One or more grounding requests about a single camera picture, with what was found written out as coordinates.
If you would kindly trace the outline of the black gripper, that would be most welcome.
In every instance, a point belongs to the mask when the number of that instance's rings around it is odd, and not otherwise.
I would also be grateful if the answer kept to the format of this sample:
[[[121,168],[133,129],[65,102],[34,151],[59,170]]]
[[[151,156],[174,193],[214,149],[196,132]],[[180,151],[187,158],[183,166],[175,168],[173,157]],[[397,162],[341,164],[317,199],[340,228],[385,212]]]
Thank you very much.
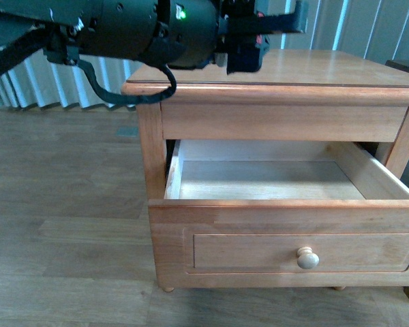
[[[307,1],[297,1],[288,14],[267,16],[255,1],[221,1],[215,63],[227,74],[256,73],[268,53],[269,35],[305,33]]]

